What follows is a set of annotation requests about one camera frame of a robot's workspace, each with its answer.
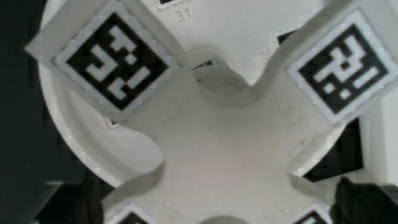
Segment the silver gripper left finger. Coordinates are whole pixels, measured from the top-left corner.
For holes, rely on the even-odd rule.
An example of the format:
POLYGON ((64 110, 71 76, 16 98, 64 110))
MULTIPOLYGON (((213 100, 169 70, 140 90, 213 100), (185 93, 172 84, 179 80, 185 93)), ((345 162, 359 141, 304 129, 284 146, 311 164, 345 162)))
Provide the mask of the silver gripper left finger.
POLYGON ((64 183, 37 212, 32 224, 105 224, 101 200, 110 187, 94 177, 64 183))

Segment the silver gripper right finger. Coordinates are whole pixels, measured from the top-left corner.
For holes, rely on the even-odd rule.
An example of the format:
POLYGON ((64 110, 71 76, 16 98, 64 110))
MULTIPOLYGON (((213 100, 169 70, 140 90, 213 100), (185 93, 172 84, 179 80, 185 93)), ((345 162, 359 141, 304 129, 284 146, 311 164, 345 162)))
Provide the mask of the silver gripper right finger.
POLYGON ((398 186, 343 177, 329 215, 332 224, 398 224, 398 186))

